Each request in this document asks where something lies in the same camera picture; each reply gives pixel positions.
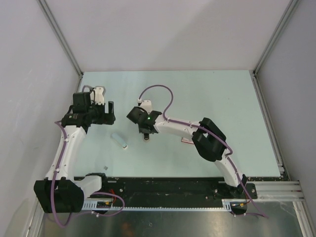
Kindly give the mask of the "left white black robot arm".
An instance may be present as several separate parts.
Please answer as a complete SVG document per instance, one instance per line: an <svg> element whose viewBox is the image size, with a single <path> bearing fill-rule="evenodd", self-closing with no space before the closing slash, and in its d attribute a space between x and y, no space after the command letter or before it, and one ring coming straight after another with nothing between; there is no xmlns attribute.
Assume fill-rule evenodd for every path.
<svg viewBox="0 0 316 237"><path fill-rule="evenodd" d="M34 184L45 213L77 213L93 193L100 198L108 194L105 173L88 173L80 180L74 175L78 151L91 125L113 125L116 120L114 103L105 102L105 92L97 86L74 93L72 105L56 123L61 138L54 161L45 178Z"/></svg>

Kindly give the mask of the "beige black stapler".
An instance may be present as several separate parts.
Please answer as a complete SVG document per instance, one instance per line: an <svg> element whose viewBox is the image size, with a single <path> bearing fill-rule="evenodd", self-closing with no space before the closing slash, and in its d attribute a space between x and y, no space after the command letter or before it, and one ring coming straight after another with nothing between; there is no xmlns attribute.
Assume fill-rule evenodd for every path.
<svg viewBox="0 0 316 237"><path fill-rule="evenodd" d="M148 142L148 141L150 140L150 135L149 135L148 133L144 133L144 134L143 134L143 140L144 140L145 142Z"/></svg>

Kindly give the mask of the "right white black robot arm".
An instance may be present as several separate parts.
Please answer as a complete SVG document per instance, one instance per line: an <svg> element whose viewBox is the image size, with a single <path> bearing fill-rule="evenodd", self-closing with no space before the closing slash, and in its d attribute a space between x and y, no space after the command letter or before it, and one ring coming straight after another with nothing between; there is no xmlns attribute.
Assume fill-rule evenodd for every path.
<svg viewBox="0 0 316 237"><path fill-rule="evenodd" d="M212 162L224 178L217 194L223 198L240 198L245 193L247 177L241 173L231 159L232 149L226 143L226 136L209 118L198 122L171 119L159 111L147 112L140 106L134 107L126 116L138 125L139 132L150 134L167 133L191 140L198 154Z"/></svg>

